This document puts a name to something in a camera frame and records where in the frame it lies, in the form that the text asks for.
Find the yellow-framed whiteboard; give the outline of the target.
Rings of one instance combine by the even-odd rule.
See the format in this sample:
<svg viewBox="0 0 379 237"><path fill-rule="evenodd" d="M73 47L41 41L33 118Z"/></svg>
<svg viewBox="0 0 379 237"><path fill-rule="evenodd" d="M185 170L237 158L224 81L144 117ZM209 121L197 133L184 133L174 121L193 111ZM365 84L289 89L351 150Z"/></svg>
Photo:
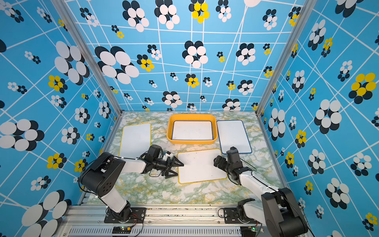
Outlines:
<svg viewBox="0 0 379 237"><path fill-rule="evenodd" d="M220 149L178 153L184 164L178 168L178 183L181 185L227 179L227 173L214 166L214 159L222 154Z"/></svg>
<svg viewBox="0 0 379 237"><path fill-rule="evenodd" d="M151 146L151 124L125 126L122 130L119 156L139 158Z"/></svg>

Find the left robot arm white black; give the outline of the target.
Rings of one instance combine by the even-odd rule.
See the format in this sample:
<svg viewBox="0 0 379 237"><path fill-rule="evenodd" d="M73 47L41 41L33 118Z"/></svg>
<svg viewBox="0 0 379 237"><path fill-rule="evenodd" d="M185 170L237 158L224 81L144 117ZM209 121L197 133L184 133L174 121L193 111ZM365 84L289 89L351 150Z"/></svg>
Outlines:
<svg viewBox="0 0 379 237"><path fill-rule="evenodd" d="M107 215L111 219L126 223L132 216L132 210L130 202L115 187L119 176L125 173L146 174L155 169L167 179L178 176L173 167L183 166L172 153L164 154L162 149L145 152L134 159L104 152L82 171L78 181L107 206Z"/></svg>

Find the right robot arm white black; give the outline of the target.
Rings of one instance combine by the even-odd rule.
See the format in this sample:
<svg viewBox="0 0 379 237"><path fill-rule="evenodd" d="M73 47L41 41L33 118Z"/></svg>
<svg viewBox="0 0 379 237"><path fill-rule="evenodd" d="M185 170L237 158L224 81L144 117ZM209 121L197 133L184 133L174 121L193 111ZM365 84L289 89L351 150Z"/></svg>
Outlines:
<svg viewBox="0 0 379 237"><path fill-rule="evenodd" d="M309 232L302 211L288 188L277 188L257 177L253 170L243 166L241 159L229 161L221 156L214 159L214 166L232 177L238 185L253 192L262 202L262 208L253 204L255 199L239 201L237 219L248 224L257 221L268 228L273 237L297 237Z"/></svg>

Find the yellow plastic storage box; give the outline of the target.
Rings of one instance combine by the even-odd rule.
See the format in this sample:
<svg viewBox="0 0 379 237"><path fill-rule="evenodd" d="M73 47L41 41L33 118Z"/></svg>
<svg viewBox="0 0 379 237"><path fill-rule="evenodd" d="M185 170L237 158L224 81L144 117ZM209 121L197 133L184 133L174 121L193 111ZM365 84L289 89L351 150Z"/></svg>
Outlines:
<svg viewBox="0 0 379 237"><path fill-rule="evenodd" d="M186 121L195 121L195 120L206 120L212 122L213 128L213 140L208 141L180 141L180 140L172 140L172 132L173 132L173 123L178 120L186 120ZM167 139L172 144L187 144L187 145L209 145L213 144L218 138L218 130L217 130L217 122L215 116L211 114L173 114L168 121L167 128Z"/></svg>

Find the right green circuit board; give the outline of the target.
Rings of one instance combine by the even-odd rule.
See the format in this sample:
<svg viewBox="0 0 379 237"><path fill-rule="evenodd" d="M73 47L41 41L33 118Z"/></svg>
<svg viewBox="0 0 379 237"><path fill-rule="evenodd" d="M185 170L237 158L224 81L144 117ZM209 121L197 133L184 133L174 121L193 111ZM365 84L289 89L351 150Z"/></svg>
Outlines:
<svg viewBox="0 0 379 237"><path fill-rule="evenodd" d="M242 237L256 237L256 231L251 227L240 227Z"/></svg>

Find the green circuit board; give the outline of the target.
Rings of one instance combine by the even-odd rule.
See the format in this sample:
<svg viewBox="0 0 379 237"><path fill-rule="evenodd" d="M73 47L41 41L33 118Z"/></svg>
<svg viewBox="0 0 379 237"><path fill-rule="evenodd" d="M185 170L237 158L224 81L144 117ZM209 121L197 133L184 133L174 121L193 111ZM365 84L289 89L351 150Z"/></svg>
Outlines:
<svg viewBox="0 0 379 237"><path fill-rule="evenodd" d="M251 227L240 227L242 237L256 237L256 231Z"/></svg>
<svg viewBox="0 0 379 237"><path fill-rule="evenodd" d="M112 234L113 235L129 235L131 234L132 227L128 226L113 226Z"/></svg>

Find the left green circuit board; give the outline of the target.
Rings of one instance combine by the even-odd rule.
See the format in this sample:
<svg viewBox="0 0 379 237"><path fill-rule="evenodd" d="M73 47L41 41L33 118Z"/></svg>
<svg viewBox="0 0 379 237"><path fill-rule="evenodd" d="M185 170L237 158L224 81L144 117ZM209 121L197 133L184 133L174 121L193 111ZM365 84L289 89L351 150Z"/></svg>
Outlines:
<svg viewBox="0 0 379 237"><path fill-rule="evenodd" d="M131 234L132 227L128 226L113 226L112 234L113 235L129 235Z"/></svg>

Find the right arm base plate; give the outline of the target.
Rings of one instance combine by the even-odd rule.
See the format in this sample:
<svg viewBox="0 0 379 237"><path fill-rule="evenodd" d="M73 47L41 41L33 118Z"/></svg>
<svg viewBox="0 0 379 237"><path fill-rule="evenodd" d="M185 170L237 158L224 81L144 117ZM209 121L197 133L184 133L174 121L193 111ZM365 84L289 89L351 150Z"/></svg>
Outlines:
<svg viewBox="0 0 379 237"><path fill-rule="evenodd" d="M222 216L225 224L259 224L259 222L255 219L243 217L237 208L223 208Z"/></svg>

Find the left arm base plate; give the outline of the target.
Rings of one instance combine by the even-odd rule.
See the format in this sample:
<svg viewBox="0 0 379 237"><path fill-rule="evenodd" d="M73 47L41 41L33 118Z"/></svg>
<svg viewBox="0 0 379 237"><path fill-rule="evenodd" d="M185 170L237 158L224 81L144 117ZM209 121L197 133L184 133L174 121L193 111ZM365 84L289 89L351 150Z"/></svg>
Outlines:
<svg viewBox="0 0 379 237"><path fill-rule="evenodd" d="M144 223L147 208L145 207L126 207L121 213L116 213L109 207L106 209L104 223L111 224L136 224Z"/></svg>

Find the aluminium front rail frame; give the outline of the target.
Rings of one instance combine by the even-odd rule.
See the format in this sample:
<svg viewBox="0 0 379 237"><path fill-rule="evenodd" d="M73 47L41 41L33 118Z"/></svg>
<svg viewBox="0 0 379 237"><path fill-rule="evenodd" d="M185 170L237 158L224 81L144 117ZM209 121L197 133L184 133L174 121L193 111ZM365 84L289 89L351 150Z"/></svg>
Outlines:
<svg viewBox="0 0 379 237"><path fill-rule="evenodd" d="M263 224L225 224L228 205L145 205L144 223L104 223L106 208L81 205L69 208L58 237L241 237L240 227L251 227L257 237L269 237ZM131 234L113 235L113 226L132 227Z"/></svg>

